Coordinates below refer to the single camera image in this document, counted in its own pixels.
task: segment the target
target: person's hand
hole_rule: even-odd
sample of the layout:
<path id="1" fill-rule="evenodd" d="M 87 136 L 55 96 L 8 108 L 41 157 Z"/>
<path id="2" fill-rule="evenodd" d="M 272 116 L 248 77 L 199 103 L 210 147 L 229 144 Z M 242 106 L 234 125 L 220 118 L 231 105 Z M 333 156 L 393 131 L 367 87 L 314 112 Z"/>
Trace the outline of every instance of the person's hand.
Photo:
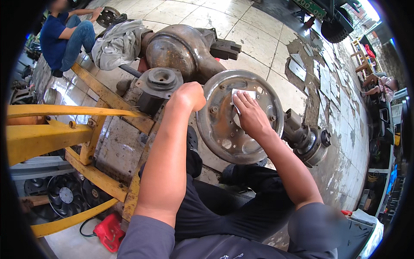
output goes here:
<path id="1" fill-rule="evenodd" d="M 270 134 L 275 133 L 266 113 L 247 92 L 237 91 L 233 96 L 233 102 L 240 110 L 240 126 L 259 144 L 261 141 L 265 141 Z"/>
<path id="2" fill-rule="evenodd" d="M 203 88 L 197 82 L 185 83 L 173 93 L 168 104 L 178 104 L 191 111 L 199 111 L 206 105 Z"/>
<path id="3" fill-rule="evenodd" d="M 98 17 L 101 15 L 101 12 L 104 10 L 103 7 L 98 7 L 94 10 L 94 12 L 92 13 L 92 19 L 96 21 L 96 19 L 98 19 Z"/>

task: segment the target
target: black shoe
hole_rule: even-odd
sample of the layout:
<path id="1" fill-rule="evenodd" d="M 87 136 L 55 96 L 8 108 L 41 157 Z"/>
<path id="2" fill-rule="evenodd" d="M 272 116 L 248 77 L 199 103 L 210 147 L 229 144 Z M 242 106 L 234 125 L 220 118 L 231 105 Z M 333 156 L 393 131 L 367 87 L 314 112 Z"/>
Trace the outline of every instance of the black shoe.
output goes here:
<path id="1" fill-rule="evenodd" d="M 63 76 L 63 72 L 59 69 L 52 69 L 52 76 L 61 78 Z"/>
<path id="2" fill-rule="evenodd" d="M 260 160 L 259 162 L 252 164 L 252 166 L 265 166 L 267 164 L 267 158 Z M 233 179 L 233 169 L 235 164 L 229 164 L 221 173 L 221 177 L 219 179 L 219 183 L 227 184 L 227 185 L 235 185 L 235 181 Z"/>
<path id="3" fill-rule="evenodd" d="M 190 125 L 187 127 L 187 148 L 195 152 L 197 152 L 198 149 L 197 133 L 195 132 L 195 129 Z"/>

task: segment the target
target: car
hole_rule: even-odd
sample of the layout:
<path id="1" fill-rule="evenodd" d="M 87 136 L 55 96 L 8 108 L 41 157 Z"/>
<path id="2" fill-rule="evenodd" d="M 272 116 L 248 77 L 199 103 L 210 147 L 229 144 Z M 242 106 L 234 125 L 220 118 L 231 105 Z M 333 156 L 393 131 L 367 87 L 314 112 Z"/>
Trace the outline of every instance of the car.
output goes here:
<path id="1" fill-rule="evenodd" d="M 361 4 L 357 0 L 292 0 L 303 11 L 313 15 L 322 22 L 320 32 L 331 43 L 343 41 L 354 31 L 351 15 L 341 7 L 349 4 L 359 13 Z"/>

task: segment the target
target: car tire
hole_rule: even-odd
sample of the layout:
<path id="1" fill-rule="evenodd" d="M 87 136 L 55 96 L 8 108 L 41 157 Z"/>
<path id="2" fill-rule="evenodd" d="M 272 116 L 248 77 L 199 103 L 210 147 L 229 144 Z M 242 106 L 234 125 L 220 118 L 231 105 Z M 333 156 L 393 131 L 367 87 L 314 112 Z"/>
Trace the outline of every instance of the car tire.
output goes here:
<path id="1" fill-rule="evenodd" d="M 354 24 L 351 16 L 344 8 L 339 7 L 338 11 L 345 17 L 345 19 L 349 21 L 351 25 Z M 320 32 L 330 43 L 341 42 L 349 35 L 349 33 L 345 30 L 342 24 L 339 23 L 339 21 L 323 21 L 320 27 Z"/>

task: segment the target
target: yellow metal stand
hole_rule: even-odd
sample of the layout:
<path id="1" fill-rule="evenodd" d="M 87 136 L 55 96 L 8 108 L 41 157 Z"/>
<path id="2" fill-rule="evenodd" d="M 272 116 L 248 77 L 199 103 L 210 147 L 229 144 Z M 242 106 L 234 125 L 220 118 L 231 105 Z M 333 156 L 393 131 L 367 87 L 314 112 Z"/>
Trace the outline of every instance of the yellow metal stand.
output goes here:
<path id="1" fill-rule="evenodd" d="M 69 125 L 56 120 L 47 121 L 45 125 L 17 125 L 6 126 L 7 155 L 9 165 L 23 162 L 35 156 L 43 155 L 55 150 L 65 148 L 65 158 L 69 163 L 88 180 L 93 182 L 113 199 L 91 208 L 82 213 L 57 220 L 54 222 L 31 226 L 36 237 L 43 237 L 76 225 L 88 218 L 94 217 L 100 212 L 115 205 L 117 202 L 126 201 L 128 194 L 127 212 L 125 217 L 130 219 L 135 209 L 137 194 L 139 190 L 139 168 L 145 162 L 150 145 L 158 131 L 160 119 L 154 127 L 154 120 L 146 114 L 131 107 L 119 95 L 112 92 L 100 83 L 88 71 L 75 63 L 72 70 L 82 79 L 96 94 L 99 95 L 95 107 L 74 107 L 62 105 L 13 105 L 7 109 L 7 118 L 19 118 L 25 116 L 45 115 L 92 115 L 88 124 L 76 124 L 71 121 Z M 122 183 L 112 179 L 108 175 L 90 165 L 91 158 L 95 153 L 96 144 L 105 122 L 106 116 L 123 116 L 130 124 L 145 134 L 149 134 L 136 175 L 133 177 L 131 187 L 128 189 Z M 80 155 L 70 146 L 82 144 Z"/>

